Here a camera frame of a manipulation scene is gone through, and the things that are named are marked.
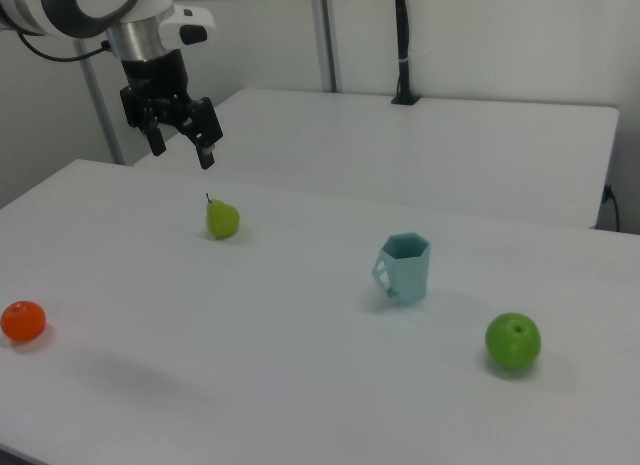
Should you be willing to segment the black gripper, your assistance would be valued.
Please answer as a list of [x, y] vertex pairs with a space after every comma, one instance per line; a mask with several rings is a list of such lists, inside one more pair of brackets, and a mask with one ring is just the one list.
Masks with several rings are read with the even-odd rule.
[[177, 130], [194, 145], [200, 167], [214, 163], [213, 151], [224, 136], [211, 100], [191, 100], [187, 92], [188, 75], [180, 50], [159, 58], [122, 61], [128, 86], [120, 90], [127, 123], [147, 139], [154, 156], [166, 151], [155, 111], [166, 111], [179, 118]]

